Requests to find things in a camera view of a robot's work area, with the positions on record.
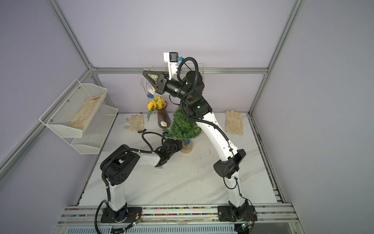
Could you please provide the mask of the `small green christmas tree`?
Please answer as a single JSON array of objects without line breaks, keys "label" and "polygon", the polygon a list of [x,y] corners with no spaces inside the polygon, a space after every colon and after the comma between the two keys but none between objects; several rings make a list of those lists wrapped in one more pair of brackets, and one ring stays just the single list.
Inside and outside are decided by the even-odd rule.
[{"label": "small green christmas tree", "polygon": [[173,138],[182,141],[183,154],[189,154],[193,149],[192,140],[199,137],[202,129],[196,122],[189,120],[182,112],[181,107],[177,107],[170,127],[165,130],[167,138]]}]

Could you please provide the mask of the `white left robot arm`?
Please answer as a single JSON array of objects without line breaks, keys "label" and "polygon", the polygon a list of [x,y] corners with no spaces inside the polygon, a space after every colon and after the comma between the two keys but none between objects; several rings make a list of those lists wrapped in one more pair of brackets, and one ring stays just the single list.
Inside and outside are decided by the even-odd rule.
[{"label": "white left robot arm", "polygon": [[125,181],[138,165],[161,168],[175,153],[183,148],[181,140],[166,138],[156,132],[141,132],[141,138],[149,150],[131,148],[125,144],[119,146],[100,165],[101,179],[105,184],[107,199],[103,200],[96,210],[97,216],[103,211],[101,223],[129,223],[134,225],[140,220],[143,209],[129,207],[125,198]]}]

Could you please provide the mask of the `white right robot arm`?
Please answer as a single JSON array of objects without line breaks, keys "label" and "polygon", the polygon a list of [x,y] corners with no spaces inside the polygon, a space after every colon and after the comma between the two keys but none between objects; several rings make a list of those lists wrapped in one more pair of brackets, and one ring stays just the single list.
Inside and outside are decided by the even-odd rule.
[{"label": "white right robot arm", "polygon": [[254,224],[257,220],[255,207],[242,195],[239,182],[239,165],[246,152],[229,140],[217,122],[212,108],[204,99],[205,84],[196,59],[183,58],[177,52],[165,52],[164,62],[168,65],[168,72],[143,71],[143,76],[156,93],[168,93],[179,98],[182,114],[195,122],[215,147],[219,160],[213,168],[223,179],[229,194],[228,205],[218,207],[219,219]]}]

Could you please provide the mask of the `rattan ball string lights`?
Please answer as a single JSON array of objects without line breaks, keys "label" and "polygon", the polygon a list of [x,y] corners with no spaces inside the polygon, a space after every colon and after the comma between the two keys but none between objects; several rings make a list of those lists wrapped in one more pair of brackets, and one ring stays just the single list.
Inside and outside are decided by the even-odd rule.
[{"label": "rattan ball string lights", "polygon": [[154,98],[154,96],[162,96],[161,94],[158,94],[158,93],[155,92],[155,89],[151,86],[151,84],[147,81],[147,79],[143,75],[142,75],[140,83],[141,83],[141,86],[143,87],[144,92],[147,95],[147,98],[148,98],[149,101],[151,101]]}]

